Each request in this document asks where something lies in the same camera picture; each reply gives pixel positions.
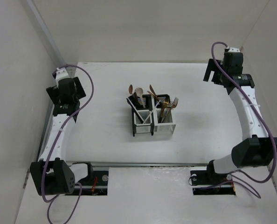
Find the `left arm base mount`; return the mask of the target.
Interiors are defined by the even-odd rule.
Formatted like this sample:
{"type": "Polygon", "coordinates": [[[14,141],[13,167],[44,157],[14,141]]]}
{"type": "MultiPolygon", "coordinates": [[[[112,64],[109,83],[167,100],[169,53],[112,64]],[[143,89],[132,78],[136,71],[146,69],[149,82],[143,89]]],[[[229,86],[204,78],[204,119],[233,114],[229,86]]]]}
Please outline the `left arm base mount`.
{"type": "Polygon", "coordinates": [[[82,185],[82,196],[106,196],[108,192],[109,171],[98,169],[90,162],[73,163],[70,169],[75,182],[82,185]]]}

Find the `silver metal fork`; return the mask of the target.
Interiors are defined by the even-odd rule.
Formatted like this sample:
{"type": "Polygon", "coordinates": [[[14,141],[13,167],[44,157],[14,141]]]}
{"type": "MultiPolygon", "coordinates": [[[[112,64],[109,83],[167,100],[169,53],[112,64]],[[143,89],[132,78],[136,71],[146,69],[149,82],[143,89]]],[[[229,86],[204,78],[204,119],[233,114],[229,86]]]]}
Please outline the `silver metal fork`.
{"type": "Polygon", "coordinates": [[[169,106],[167,107],[167,114],[163,118],[162,123],[165,123],[166,120],[168,120],[168,117],[170,116],[171,110],[174,108],[174,105],[175,105],[174,101],[169,104],[169,106]]]}

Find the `beige plastic spoon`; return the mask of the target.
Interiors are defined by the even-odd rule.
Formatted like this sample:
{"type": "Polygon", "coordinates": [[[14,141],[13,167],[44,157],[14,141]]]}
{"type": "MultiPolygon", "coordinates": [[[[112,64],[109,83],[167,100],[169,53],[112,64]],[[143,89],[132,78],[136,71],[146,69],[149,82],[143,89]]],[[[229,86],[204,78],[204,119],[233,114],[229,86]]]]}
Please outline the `beige plastic spoon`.
{"type": "Polygon", "coordinates": [[[144,100],[143,100],[143,89],[142,88],[140,88],[140,87],[138,87],[138,88],[136,88],[135,89],[135,93],[137,94],[137,96],[140,98],[140,100],[141,100],[141,103],[142,103],[142,105],[143,105],[143,108],[145,108],[145,103],[144,103],[144,100]]]}

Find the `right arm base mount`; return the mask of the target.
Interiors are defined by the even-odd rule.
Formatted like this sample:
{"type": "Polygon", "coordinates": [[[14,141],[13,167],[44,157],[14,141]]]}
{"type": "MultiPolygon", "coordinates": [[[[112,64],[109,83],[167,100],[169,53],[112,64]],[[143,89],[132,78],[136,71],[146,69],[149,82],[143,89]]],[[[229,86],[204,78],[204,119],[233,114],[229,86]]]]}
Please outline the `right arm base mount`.
{"type": "Polygon", "coordinates": [[[229,174],[209,176],[205,167],[190,169],[188,183],[194,196],[236,195],[232,176],[229,174]]]}

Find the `copper round spoon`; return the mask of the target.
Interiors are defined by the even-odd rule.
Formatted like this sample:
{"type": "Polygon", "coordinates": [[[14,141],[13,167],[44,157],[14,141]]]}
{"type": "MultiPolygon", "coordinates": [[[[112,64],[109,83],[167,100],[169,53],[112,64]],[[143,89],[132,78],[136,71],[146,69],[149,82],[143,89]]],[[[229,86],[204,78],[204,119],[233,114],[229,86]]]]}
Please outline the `copper round spoon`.
{"type": "Polygon", "coordinates": [[[132,86],[132,84],[129,85],[128,91],[129,91],[129,94],[134,98],[134,95],[133,95],[133,86],[132,86]]]}

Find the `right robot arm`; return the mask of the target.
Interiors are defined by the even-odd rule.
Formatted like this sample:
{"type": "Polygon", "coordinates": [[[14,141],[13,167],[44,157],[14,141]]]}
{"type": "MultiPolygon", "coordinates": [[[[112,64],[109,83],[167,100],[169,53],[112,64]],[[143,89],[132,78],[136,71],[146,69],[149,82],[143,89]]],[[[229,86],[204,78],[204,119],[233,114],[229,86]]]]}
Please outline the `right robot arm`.
{"type": "MultiPolygon", "coordinates": [[[[212,57],[208,61],[204,81],[222,85],[233,101],[242,128],[242,142],[233,147],[231,154],[208,163],[205,178],[215,184],[223,175],[241,171],[245,167],[276,166],[277,137],[274,137],[263,120],[256,103],[255,85],[251,75],[242,73],[243,54],[228,49],[223,60],[212,57]]],[[[54,104],[53,127],[40,159],[51,162],[65,158],[65,141],[69,128],[83,109],[80,99],[84,89],[77,77],[71,78],[66,66],[53,73],[55,86],[46,89],[54,104]]]]}

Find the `black chopstick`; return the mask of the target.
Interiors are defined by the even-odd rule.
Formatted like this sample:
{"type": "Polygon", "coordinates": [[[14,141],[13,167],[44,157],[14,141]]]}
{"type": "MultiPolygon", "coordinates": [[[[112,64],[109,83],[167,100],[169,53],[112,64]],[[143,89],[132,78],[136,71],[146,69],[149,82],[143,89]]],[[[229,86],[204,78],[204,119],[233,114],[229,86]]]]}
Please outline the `black chopstick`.
{"type": "MultiPolygon", "coordinates": [[[[152,110],[153,110],[152,107],[151,107],[151,108],[145,108],[145,109],[143,109],[143,110],[140,110],[140,111],[139,111],[139,114],[141,115],[141,117],[143,118],[143,120],[145,120],[146,117],[149,115],[150,111],[152,111],[152,110]]],[[[151,124],[151,123],[152,123],[152,116],[153,116],[153,113],[152,113],[152,115],[150,116],[150,118],[146,121],[145,124],[151,124]]]]}

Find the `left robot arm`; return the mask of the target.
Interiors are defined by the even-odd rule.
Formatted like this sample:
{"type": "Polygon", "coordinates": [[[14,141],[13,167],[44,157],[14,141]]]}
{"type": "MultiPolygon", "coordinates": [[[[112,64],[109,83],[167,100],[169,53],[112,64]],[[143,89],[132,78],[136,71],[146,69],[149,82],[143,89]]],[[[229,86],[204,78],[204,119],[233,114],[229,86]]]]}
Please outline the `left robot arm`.
{"type": "Polygon", "coordinates": [[[31,163],[30,172],[39,195],[71,194],[76,182],[89,185],[94,178],[90,162],[66,163],[69,136],[76,124],[80,99],[86,94],[78,77],[63,78],[46,91],[54,103],[52,127],[45,149],[38,161],[31,163]]]}

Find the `copper fork with tines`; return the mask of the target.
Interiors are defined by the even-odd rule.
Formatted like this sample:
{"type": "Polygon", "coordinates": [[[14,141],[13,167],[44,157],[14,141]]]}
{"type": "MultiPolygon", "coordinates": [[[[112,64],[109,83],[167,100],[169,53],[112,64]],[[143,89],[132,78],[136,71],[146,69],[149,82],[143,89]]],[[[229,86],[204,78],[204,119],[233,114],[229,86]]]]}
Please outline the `copper fork with tines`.
{"type": "Polygon", "coordinates": [[[171,106],[169,106],[169,111],[165,118],[165,123],[169,122],[169,119],[171,117],[172,109],[176,108],[178,105],[179,99],[176,97],[174,101],[172,102],[171,106]]]}

